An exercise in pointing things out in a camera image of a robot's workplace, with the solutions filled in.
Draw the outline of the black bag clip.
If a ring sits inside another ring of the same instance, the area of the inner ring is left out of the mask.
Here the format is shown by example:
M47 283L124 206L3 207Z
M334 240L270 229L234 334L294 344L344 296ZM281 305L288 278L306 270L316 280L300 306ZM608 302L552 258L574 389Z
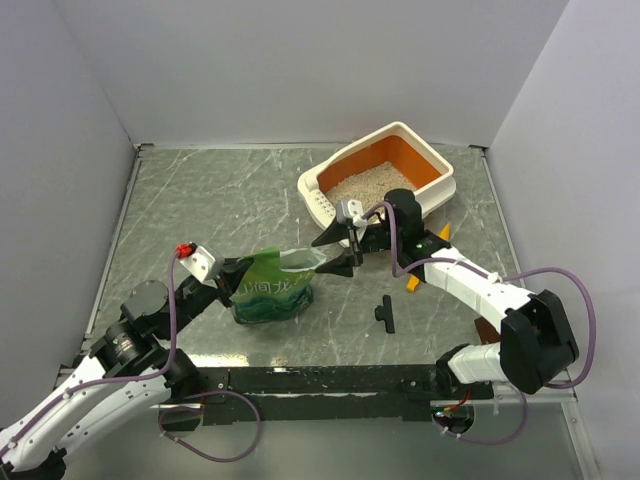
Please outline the black bag clip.
M395 333L393 305L390 295L382 296L382 302L374 308L374 318L384 324L387 334Z

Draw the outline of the green litter bag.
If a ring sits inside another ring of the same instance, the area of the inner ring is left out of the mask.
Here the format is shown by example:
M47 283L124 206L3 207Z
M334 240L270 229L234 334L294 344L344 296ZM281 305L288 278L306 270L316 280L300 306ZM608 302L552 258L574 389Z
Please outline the green litter bag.
M267 248L247 256L251 266L232 296L231 312L241 325L291 320L314 301L311 282L327 260L316 248Z

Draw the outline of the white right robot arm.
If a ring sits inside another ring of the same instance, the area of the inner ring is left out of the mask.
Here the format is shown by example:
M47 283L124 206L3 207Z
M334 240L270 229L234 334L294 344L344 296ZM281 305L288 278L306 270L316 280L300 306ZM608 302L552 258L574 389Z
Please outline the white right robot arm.
M339 202L329 226L312 244L339 242L346 244L342 253L317 267L317 273L350 277L365 254L387 251L394 277L411 274L447 292L497 334L491 343L456 346L437 361L436 384L448 398L485 382L508 382L534 394L555 387L556 376L579 357L557 295L518 287L467 259L425 227L421 207L407 189L388 192L369 211L356 200Z

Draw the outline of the yellow plastic scoop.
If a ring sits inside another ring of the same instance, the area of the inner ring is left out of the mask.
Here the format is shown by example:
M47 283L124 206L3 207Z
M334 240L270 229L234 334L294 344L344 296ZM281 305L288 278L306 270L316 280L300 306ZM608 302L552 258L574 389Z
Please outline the yellow plastic scoop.
M449 241L451 238L451 223L447 222L444 227L440 230L440 232L438 233L438 236L440 238L442 238L443 240ZM411 274L407 284L406 284L406 290L408 292L413 293L417 288L418 285L420 283L420 280L417 276Z

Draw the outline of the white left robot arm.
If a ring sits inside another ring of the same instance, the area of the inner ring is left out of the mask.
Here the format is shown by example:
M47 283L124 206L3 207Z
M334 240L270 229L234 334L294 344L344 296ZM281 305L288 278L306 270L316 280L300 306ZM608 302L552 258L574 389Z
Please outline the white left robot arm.
M147 408L197 398L201 374L177 346L177 335L212 303L231 298L250 259L206 259L188 246L171 265L180 284L147 280L121 306L119 319L75 370L38 406L1 432L4 479L60 479L72 457Z

